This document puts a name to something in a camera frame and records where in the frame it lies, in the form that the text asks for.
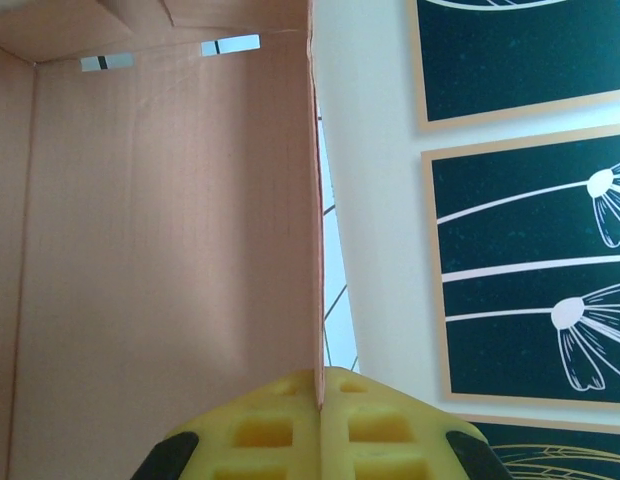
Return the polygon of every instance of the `picture frame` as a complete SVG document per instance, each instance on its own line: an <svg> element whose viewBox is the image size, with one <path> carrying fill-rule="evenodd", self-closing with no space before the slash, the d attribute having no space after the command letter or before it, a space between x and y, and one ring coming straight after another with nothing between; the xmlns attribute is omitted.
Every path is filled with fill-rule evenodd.
<svg viewBox="0 0 620 480"><path fill-rule="evenodd" d="M620 480L620 426L460 417L482 431L515 480Z"/></svg>
<svg viewBox="0 0 620 480"><path fill-rule="evenodd" d="M444 398L620 409L620 125L422 162Z"/></svg>
<svg viewBox="0 0 620 480"><path fill-rule="evenodd" d="M406 9L423 131L620 102L614 0L406 0Z"/></svg>

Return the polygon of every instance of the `white wall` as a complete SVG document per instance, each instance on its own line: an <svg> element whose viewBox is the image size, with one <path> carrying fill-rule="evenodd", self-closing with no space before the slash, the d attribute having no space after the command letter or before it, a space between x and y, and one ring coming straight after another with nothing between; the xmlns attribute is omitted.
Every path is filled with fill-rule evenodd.
<svg viewBox="0 0 620 480"><path fill-rule="evenodd" d="M620 425L620 413L440 398L420 152L620 122L620 105L418 131L404 0L315 0L318 94L361 372L458 413Z"/></svg>

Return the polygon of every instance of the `corrugated cardboard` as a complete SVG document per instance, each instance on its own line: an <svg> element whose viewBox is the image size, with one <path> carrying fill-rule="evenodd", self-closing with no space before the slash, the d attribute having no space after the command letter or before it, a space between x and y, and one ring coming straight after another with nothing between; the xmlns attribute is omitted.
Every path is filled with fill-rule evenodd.
<svg viewBox="0 0 620 480"><path fill-rule="evenodd" d="M290 3L298 2L299 0L292 0ZM139 52L156 47L184 45L246 33L259 33L258 31L247 32L241 26L229 27L227 25L211 25L208 28L174 28L170 13L162 0L100 0L100 3L127 25L132 31L132 35L125 40L109 45L81 50L77 54L78 56L90 57L119 52ZM242 0L242 3L244 8L250 8L254 0ZM77 55L65 55L65 57L74 58Z"/></svg>
<svg viewBox="0 0 620 480"><path fill-rule="evenodd" d="M308 9L290 0L165 0L179 27L244 28L255 32L305 30Z"/></svg>
<svg viewBox="0 0 620 480"><path fill-rule="evenodd" d="M24 60L45 62L131 34L94 0L42 0L1 15L0 48Z"/></svg>
<svg viewBox="0 0 620 480"><path fill-rule="evenodd" d="M321 401L308 29L203 58L136 36L121 12L144 2L95 7L152 47L131 68L0 50L2 480L129 478L176 424L297 369Z"/></svg>

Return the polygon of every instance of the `tan frame border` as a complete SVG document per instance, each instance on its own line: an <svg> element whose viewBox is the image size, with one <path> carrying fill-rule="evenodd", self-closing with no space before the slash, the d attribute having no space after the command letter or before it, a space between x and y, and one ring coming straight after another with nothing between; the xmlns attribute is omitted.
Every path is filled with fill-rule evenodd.
<svg viewBox="0 0 620 480"><path fill-rule="evenodd" d="M571 108L580 108L604 103L620 102L620 90L611 92L595 93L580 97L566 98L546 103L524 105L492 112L475 113L463 117L448 118L445 120L428 120L428 108L426 101L425 76L423 71L423 58L421 55L421 34L419 32L419 18L417 0L406 0L408 9L407 17L410 22L410 48L412 49L412 65L414 82L416 83L416 109L417 123L423 131L434 131L441 128L468 127L490 122L504 121L515 117L539 115L550 112L559 112Z"/></svg>
<svg viewBox="0 0 620 480"><path fill-rule="evenodd" d="M532 427L532 428L550 428L553 430L570 430L575 432L588 433L609 433L620 435L620 426L618 425L593 425L589 423L564 422L555 420L535 420L516 417L494 417L490 415L465 415L456 414L457 417L466 422L491 423L495 425L506 425L512 427Z"/></svg>
<svg viewBox="0 0 620 480"><path fill-rule="evenodd" d="M605 407L611 410L620 410L620 403L594 402L582 400L561 400L561 399L542 399L532 397L508 397L500 395L478 395L466 393L453 393L450 379L450 364L448 363L448 340L446 335L446 319L443 297L443 283L441 280L441 259L439 256L439 235L437 229L437 212L434 196L434 183L432 182L432 163L437 160L453 157L465 157L482 153L500 152L506 150L516 150L527 147L538 147L567 143L579 140L593 140L620 135L620 124L606 127L594 127L569 132L551 133L532 137L516 138L512 140L501 140L490 143L480 143L474 145L444 148L440 150L429 150L421 153L423 162L423 188L426 195L426 207L428 210L428 235L430 237L432 265L432 282L434 288L434 301L437 322L437 336L439 342L439 362L441 369L441 383L443 385L444 398L449 401L464 402L494 402L506 405L531 405L531 406L551 406L551 407L572 407L572 408L592 408L601 409Z"/></svg>

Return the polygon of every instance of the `white flower drawing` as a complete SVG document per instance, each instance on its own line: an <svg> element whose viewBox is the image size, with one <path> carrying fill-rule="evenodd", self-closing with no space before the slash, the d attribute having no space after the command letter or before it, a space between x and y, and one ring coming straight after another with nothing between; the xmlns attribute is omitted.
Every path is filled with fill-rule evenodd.
<svg viewBox="0 0 620 480"><path fill-rule="evenodd" d="M566 0L428 0L443 7L457 8L460 10L518 10L522 8L542 7L553 3L565 2Z"/></svg>
<svg viewBox="0 0 620 480"><path fill-rule="evenodd" d="M604 390L601 364L620 376L620 283L563 299L552 308L453 315L446 322L539 314L550 314L563 369L574 390Z"/></svg>
<svg viewBox="0 0 620 480"><path fill-rule="evenodd" d="M557 185L556 187L521 193L440 217L437 219L437 225L525 198L575 187L586 187L588 190L588 194L592 198L594 216L603 243L609 248L620 246L620 163L612 168L599 170L583 182L567 183Z"/></svg>
<svg viewBox="0 0 620 480"><path fill-rule="evenodd" d="M620 163L600 170L586 184L603 242L610 248L620 245Z"/></svg>

